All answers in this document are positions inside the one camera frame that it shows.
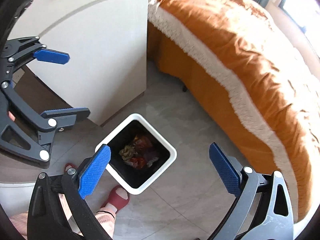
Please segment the person right hand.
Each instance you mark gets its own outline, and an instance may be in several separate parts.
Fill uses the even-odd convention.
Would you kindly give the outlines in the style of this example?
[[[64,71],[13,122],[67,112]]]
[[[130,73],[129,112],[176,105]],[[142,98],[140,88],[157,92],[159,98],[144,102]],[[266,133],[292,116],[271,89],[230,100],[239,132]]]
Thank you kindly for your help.
[[[16,120],[15,116],[14,116],[10,111],[8,111],[8,117],[9,117],[12,121],[15,121],[15,120]]]

